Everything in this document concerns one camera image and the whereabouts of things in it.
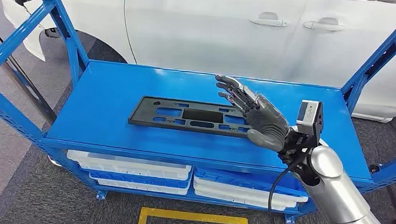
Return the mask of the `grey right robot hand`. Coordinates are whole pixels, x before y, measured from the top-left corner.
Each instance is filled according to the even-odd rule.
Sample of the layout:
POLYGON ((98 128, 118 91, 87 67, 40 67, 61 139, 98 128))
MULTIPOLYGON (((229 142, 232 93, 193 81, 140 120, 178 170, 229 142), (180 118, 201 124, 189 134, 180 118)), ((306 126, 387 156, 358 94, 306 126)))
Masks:
POLYGON ((251 126, 247 138, 254 144, 279 152, 285 146, 290 126, 283 114, 262 94, 256 94, 233 77, 216 75, 218 92, 233 107, 240 110, 251 126))

